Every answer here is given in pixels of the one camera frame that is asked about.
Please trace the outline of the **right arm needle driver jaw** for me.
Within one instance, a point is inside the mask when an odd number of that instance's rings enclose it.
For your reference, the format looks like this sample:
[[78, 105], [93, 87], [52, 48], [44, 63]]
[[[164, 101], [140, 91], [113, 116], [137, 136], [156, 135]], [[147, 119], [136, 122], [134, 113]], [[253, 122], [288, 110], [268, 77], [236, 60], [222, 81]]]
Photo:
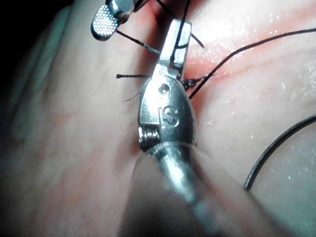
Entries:
[[118, 29], [119, 21], [113, 16], [108, 5], [103, 4], [91, 22], [91, 33], [99, 41], [108, 40]]

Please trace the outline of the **left arm needle driver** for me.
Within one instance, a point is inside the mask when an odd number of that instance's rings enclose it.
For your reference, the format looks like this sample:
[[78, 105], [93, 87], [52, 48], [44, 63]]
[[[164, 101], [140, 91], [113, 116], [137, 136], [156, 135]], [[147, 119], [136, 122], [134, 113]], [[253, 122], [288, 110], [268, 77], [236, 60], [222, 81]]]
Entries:
[[143, 84], [138, 133], [140, 149], [144, 152], [164, 142], [195, 143], [195, 114], [178, 80], [152, 76]]

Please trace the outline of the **right arm needle driver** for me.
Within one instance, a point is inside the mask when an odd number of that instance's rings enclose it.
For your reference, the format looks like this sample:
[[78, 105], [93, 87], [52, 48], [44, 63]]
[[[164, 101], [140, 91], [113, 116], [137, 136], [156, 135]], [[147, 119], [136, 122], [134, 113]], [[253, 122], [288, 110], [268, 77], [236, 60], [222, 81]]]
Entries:
[[127, 21], [135, 8], [134, 0], [106, 0], [106, 5], [119, 22]]

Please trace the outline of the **left arm needle driver jaw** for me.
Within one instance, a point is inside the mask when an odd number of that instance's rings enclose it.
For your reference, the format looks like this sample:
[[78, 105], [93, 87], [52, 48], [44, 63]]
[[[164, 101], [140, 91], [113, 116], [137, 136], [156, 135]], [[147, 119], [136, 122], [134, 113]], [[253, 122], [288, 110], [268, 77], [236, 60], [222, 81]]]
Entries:
[[183, 24], [180, 39], [177, 41], [177, 36], [180, 31], [181, 21], [171, 22], [171, 52], [175, 51], [174, 59], [171, 60], [171, 69], [177, 72], [177, 79], [183, 79], [185, 63], [187, 60], [187, 53], [189, 42], [191, 38], [192, 25], [191, 23], [185, 22]]
[[[178, 40], [180, 39], [182, 27], [183, 27], [183, 22], [181, 21], [180, 31], [178, 33], [176, 43], [178, 43]], [[174, 53], [175, 53], [175, 51], [171, 52], [171, 41], [172, 41], [171, 33], [172, 33], [172, 30], [171, 30], [171, 25], [170, 25], [167, 36], [165, 38], [165, 42], [161, 50], [161, 54], [155, 65], [155, 69], [154, 69], [152, 77], [166, 77], [166, 76], [177, 77], [177, 72], [171, 69], [171, 60], [174, 59]]]

